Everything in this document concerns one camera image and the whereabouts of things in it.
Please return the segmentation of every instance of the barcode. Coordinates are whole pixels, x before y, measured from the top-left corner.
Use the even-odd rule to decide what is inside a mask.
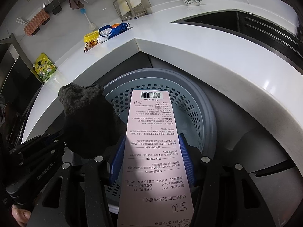
[[[148,92],[148,91],[142,91],[141,92],[141,98],[155,98],[155,99],[163,99],[161,92]]]

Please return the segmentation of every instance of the perforated basket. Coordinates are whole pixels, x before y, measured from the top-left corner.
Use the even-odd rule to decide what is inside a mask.
[[[182,74],[157,68],[145,68],[124,74],[104,87],[104,96],[116,114],[127,123],[131,94],[134,89],[169,92],[178,134],[183,133],[189,145],[198,147],[204,156],[213,158],[217,127],[211,104],[192,80]],[[111,186],[105,186],[111,212],[118,213],[121,173]]]

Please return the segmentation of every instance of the blue and white bowl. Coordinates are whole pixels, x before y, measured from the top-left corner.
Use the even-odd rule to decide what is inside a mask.
[[[187,6],[199,6],[202,0],[182,0]]]

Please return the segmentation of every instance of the dish towel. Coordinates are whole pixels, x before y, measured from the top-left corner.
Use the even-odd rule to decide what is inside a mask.
[[[67,147],[84,159],[102,155],[126,132],[126,124],[116,116],[103,91],[99,84],[82,87],[74,83],[59,90],[65,114],[63,129],[71,137]]]
[[[84,8],[84,5],[81,3],[81,0],[69,0],[69,7],[74,10]]]
[[[24,27],[24,32],[26,35],[31,36],[33,32],[40,26],[44,21],[49,19],[49,14],[45,12],[44,9],[40,10],[34,18]]]

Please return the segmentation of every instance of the finger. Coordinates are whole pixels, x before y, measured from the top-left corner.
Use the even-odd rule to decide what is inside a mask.
[[[25,209],[19,209],[15,205],[13,205],[12,214],[17,223],[22,227],[25,226],[31,216],[30,211]]]

